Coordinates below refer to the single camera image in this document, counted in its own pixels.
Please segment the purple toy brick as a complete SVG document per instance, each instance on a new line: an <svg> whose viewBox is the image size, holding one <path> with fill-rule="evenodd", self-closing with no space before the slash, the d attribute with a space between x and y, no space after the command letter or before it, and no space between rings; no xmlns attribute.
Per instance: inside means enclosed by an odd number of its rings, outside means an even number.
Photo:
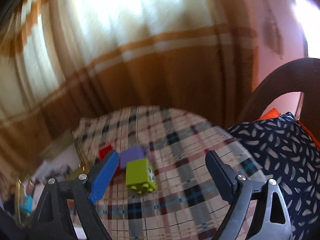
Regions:
<svg viewBox="0 0 320 240"><path fill-rule="evenodd" d="M141 146L128 148L120 153L120 169L125 170L128 162L145 158L145 150Z"/></svg>

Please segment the cyan toy brick with star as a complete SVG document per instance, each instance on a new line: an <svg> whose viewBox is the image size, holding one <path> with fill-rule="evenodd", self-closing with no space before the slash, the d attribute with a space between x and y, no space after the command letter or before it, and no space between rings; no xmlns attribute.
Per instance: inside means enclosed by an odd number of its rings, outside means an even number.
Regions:
<svg viewBox="0 0 320 240"><path fill-rule="evenodd" d="M23 213L31 214L33 206L33 198L29 195L23 195L20 201L20 210Z"/></svg>

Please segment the red toy brick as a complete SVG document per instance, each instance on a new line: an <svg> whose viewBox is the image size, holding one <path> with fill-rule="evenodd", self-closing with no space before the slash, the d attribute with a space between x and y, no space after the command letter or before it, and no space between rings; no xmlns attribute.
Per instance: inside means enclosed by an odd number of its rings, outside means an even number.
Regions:
<svg viewBox="0 0 320 240"><path fill-rule="evenodd" d="M107 144L104 148L101 148L99 150L99 161L102 162L103 159L106 157L106 155L113 150L113 147L111 144Z"/></svg>

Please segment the plaid tablecloth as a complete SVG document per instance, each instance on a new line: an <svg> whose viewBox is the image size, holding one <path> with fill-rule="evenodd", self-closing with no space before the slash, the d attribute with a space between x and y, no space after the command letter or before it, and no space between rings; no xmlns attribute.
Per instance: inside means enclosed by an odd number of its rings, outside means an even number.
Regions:
<svg viewBox="0 0 320 240"><path fill-rule="evenodd" d="M210 150L236 172L265 181L252 155L229 133L179 109L138 106L83 118L73 135L91 163L101 148L111 145L117 152L140 146L152 165L156 191L133 193L121 173L96 203L113 239L211 239L229 205L206 168Z"/></svg>

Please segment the lime green toy brick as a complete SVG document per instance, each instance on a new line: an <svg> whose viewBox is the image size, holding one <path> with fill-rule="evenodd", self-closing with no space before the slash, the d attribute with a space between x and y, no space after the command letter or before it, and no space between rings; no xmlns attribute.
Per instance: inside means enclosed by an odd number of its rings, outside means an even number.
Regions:
<svg viewBox="0 0 320 240"><path fill-rule="evenodd" d="M147 158L127 163L125 185L136 194L152 193L157 189L155 174Z"/></svg>

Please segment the gold metal tray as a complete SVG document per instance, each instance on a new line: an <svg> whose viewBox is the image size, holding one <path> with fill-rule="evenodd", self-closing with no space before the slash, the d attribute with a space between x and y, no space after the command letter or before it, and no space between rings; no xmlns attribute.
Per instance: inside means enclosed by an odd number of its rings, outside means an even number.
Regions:
<svg viewBox="0 0 320 240"><path fill-rule="evenodd" d="M32 215L20 210L23 195L33 198L33 211L49 178L57 181L74 179L81 173L87 173L91 168L91 163L81 149L80 142L69 130L40 153L40 161L37 167L28 168L16 181L14 204L16 220L20 226L28 226Z"/></svg>

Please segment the beige orange curtain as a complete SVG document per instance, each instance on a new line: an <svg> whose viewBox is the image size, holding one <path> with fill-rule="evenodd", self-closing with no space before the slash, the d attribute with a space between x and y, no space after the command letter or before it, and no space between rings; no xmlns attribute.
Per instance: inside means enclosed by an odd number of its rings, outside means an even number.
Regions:
<svg viewBox="0 0 320 240"><path fill-rule="evenodd" d="M235 123L257 86L248 0L20 0L1 23L1 176L82 118L140 105Z"/></svg>

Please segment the navy leaf pattern cushion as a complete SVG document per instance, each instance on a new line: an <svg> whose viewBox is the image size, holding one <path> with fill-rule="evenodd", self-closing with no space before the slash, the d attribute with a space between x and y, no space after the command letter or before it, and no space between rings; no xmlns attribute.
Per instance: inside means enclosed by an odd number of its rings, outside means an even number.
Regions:
<svg viewBox="0 0 320 240"><path fill-rule="evenodd" d="M290 215L293 239L319 239L319 149L295 116L243 122L229 128L277 181Z"/></svg>

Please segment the curtain tassel tieback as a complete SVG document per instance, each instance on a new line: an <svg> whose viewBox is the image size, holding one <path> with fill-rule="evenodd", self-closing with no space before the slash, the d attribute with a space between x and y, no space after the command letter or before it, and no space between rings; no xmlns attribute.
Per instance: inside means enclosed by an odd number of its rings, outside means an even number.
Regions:
<svg viewBox="0 0 320 240"><path fill-rule="evenodd" d="M283 37L278 27L277 19L271 9L267 10L263 23L263 39L264 44L282 60L284 54Z"/></svg>

